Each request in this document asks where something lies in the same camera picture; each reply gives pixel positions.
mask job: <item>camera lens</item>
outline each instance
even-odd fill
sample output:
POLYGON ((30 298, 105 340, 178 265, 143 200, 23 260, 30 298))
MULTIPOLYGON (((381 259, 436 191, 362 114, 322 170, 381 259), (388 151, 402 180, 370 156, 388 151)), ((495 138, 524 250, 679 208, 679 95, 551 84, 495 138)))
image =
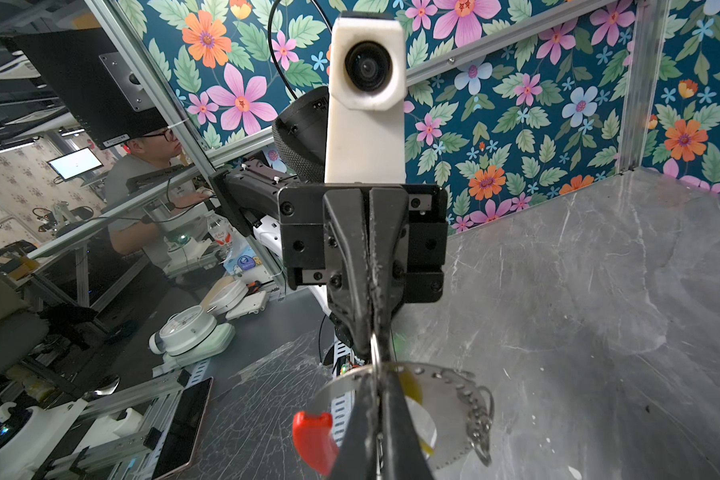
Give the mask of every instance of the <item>camera lens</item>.
POLYGON ((345 60, 349 79, 362 91, 377 91, 387 82, 392 59, 386 48, 376 42, 356 44, 345 60))

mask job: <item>scratched surface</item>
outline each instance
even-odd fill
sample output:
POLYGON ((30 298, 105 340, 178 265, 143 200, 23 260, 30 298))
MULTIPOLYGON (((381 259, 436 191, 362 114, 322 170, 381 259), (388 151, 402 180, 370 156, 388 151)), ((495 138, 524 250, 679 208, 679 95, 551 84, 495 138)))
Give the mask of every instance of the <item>scratched surface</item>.
POLYGON ((445 478, 720 478, 720 197, 647 170, 451 237, 400 360, 476 374, 494 463, 445 478))

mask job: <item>eyeglasses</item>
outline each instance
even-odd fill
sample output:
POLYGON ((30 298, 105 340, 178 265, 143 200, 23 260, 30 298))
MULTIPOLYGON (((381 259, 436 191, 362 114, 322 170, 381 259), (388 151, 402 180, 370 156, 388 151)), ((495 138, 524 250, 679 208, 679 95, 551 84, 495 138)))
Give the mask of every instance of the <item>eyeglasses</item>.
POLYGON ((151 138, 151 137, 165 137, 168 141, 174 141, 176 139, 176 136, 173 134, 173 130, 170 128, 166 128, 162 132, 158 134, 152 134, 152 135, 142 135, 142 138, 151 138))

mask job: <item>camera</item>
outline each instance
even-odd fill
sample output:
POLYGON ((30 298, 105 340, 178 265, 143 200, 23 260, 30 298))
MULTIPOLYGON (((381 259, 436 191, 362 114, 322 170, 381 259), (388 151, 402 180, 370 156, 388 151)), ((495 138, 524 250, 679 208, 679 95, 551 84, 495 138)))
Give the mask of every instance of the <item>camera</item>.
POLYGON ((343 12, 332 31, 326 183, 405 183, 405 36, 393 18, 343 12))

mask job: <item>monitor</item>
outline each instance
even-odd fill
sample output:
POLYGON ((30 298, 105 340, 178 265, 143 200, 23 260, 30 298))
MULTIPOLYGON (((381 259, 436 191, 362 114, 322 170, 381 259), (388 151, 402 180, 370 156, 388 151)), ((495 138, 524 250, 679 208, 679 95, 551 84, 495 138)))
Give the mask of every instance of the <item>monitor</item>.
POLYGON ((56 173, 61 176, 64 181, 72 180, 80 174, 104 166, 89 148, 58 157, 56 160, 49 161, 48 165, 56 170, 56 173))

